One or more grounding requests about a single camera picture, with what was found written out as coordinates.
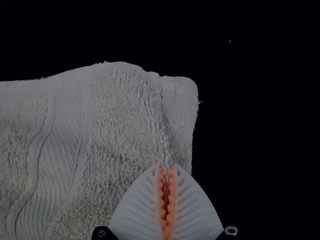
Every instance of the dark backdrop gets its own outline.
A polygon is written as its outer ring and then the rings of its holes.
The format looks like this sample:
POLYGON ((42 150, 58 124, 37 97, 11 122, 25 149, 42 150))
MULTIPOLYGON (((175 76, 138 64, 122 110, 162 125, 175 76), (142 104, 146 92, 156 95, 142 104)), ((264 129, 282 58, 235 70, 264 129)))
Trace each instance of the dark backdrop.
POLYGON ((239 234, 233 239, 245 239, 247 206, 254 201, 247 189, 254 182, 248 173, 258 147, 259 104, 252 101, 255 81, 246 72, 248 43, 241 25, 235 18, 216 20, 208 14, 173 20, 149 13, 137 22, 120 19, 97 17, 91 10, 2 10, 0 80, 48 77, 103 61, 192 79, 201 101, 193 133, 192 175, 223 227, 236 226, 239 234))

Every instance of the fluffy towel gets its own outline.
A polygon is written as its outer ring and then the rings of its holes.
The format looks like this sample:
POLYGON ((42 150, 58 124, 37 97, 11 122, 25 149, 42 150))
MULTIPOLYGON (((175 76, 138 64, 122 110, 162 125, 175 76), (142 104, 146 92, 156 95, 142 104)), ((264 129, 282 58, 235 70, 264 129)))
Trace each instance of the fluffy towel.
POLYGON ((198 89, 104 62, 0 82, 0 239, 91 239, 156 162, 189 173, 198 89))

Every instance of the towel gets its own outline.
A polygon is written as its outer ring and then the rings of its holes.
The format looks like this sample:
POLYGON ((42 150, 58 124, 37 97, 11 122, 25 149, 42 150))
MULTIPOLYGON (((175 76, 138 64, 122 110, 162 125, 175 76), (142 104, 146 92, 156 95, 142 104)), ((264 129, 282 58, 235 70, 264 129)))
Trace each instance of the towel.
POLYGON ((125 62, 0 82, 0 240, 91 239, 154 163, 191 173, 198 103, 125 62))

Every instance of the orange gripper pad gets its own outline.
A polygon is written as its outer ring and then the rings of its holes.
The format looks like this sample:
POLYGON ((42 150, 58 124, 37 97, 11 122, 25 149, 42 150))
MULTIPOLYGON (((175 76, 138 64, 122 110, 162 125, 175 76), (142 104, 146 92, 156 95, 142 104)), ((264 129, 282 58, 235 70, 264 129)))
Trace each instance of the orange gripper pad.
POLYGON ((175 216, 175 196, 177 177, 174 166, 166 177, 164 168, 159 166, 158 196, 159 217, 162 226, 163 240, 170 240, 175 216))

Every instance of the metal screw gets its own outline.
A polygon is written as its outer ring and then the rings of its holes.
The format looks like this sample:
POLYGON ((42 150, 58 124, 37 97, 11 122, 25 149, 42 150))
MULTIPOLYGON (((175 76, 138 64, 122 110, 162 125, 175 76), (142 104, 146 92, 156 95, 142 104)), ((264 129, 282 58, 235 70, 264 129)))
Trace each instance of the metal screw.
POLYGON ((99 230, 96 234, 98 235, 99 238, 103 238, 107 235, 106 231, 104 230, 99 230))
POLYGON ((235 226, 227 226, 224 230, 224 233, 227 235, 237 235, 238 233, 238 228, 236 228, 235 226))

